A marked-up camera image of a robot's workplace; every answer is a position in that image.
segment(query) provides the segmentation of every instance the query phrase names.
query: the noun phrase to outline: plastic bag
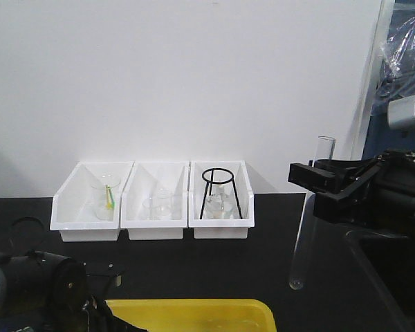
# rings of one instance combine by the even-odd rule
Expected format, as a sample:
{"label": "plastic bag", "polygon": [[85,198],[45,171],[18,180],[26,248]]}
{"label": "plastic bag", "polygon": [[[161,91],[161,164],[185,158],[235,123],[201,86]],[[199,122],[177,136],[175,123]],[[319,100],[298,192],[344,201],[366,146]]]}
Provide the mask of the plastic bag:
{"label": "plastic bag", "polygon": [[399,26],[381,50],[393,78],[415,72],[415,17]]}
{"label": "plastic bag", "polygon": [[415,94],[415,9],[395,10],[372,114],[383,113],[391,100]]}

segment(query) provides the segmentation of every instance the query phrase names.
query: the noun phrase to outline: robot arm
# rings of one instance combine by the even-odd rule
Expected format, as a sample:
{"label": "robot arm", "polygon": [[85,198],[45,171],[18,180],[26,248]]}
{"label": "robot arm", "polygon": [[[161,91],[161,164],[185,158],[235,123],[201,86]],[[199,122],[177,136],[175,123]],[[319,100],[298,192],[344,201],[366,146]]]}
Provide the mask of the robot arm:
{"label": "robot arm", "polygon": [[42,319],[27,319],[24,326],[35,332],[144,332],[114,317],[104,300],[89,293],[84,266],[74,259],[47,252],[0,254],[1,330],[15,331],[9,318],[34,311]]}
{"label": "robot arm", "polygon": [[[389,104],[392,129],[415,129],[415,95]],[[331,223],[415,237],[415,153],[386,150],[370,160],[291,164],[289,181],[316,193],[314,215]]]}

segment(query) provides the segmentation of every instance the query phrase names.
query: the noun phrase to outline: black countertop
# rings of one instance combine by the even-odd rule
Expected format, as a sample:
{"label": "black countertop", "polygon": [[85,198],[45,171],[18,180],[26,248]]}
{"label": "black countertop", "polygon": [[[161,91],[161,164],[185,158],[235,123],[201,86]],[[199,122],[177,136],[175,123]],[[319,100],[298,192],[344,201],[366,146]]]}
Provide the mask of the black countertop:
{"label": "black countertop", "polygon": [[[46,232],[37,249],[126,266],[109,298],[252,298],[270,307],[278,331],[399,331],[344,240],[346,226],[319,222],[306,285],[288,286],[303,199],[255,195],[255,227],[244,240],[195,240],[188,229],[183,240],[130,241],[123,230],[117,242],[63,243],[59,232]],[[0,250],[9,250],[8,230],[18,218],[38,218],[48,229],[51,203],[0,199]]]}

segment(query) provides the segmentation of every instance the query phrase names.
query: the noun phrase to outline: yellow tray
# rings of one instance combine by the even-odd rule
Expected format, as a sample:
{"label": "yellow tray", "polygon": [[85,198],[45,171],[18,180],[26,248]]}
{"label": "yellow tray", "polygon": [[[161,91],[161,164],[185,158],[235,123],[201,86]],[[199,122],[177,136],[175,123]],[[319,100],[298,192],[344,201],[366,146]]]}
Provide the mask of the yellow tray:
{"label": "yellow tray", "polygon": [[276,332],[255,299],[110,299],[115,316],[149,332]]}

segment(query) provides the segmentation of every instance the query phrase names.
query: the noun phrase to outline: lab equipment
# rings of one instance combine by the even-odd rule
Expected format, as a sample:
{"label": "lab equipment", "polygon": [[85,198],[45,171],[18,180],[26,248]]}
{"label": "lab equipment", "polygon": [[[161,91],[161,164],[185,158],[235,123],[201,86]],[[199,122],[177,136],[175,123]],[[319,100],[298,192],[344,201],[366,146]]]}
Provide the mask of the lab equipment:
{"label": "lab equipment", "polygon": [[[319,159],[332,159],[335,148],[335,138],[328,136],[319,136],[315,158],[310,161]],[[302,217],[299,221],[297,241],[293,252],[292,264],[289,272],[289,286],[294,290],[304,287],[306,274],[311,260],[313,240],[315,238],[315,228],[317,219],[313,216],[312,209],[315,202],[315,194],[311,191],[306,193],[304,199]]]}
{"label": "lab equipment", "polygon": [[120,185],[120,178],[112,174],[103,174],[96,179],[96,183],[91,183],[93,211],[100,220],[113,220],[116,207],[114,192]]}
{"label": "lab equipment", "polygon": [[[214,182],[229,182],[220,185],[213,183],[209,194],[211,184],[202,175],[205,172],[204,177],[210,181],[212,171],[206,171],[216,168],[227,169],[234,174],[241,216],[230,173],[214,171]],[[207,207],[202,209],[204,201]],[[254,194],[244,160],[192,161],[188,202],[189,227],[194,229],[195,239],[246,239],[249,228],[255,225]],[[214,214],[226,219],[214,219]]]}
{"label": "lab equipment", "polygon": [[[216,179],[214,177],[215,171],[223,174],[222,179]],[[234,174],[226,168],[213,167],[205,170],[201,177],[206,182],[205,194],[203,195],[203,204],[201,205],[200,219],[203,218],[203,213],[205,207],[207,206],[210,212],[210,219],[229,219],[232,215],[233,206],[229,202],[229,196],[224,191],[224,185],[232,183],[232,188],[234,190],[235,201],[237,202],[237,210],[240,216],[240,219],[243,218],[241,215],[240,202],[237,194],[237,185],[235,185]],[[212,193],[212,186],[216,185],[215,193]]]}
{"label": "lab equipment", "polygon": [[177,240],[187,227],[189,161],[138,161],[122,194],[130,240]]}
{"label": "lab equipment", "polygon": [[144,332],[115,317],[90,294],[85,266],[70,257],[30,251],[0,254],[0,331]]}
{"label": "lab equipment", "polygon": [[[389,126],[415,129],[415,96],[391,102]],[[415,153],[388,149],[369,160],[291,164],[289,181],[316,193],[313,215],[415,238]]]}

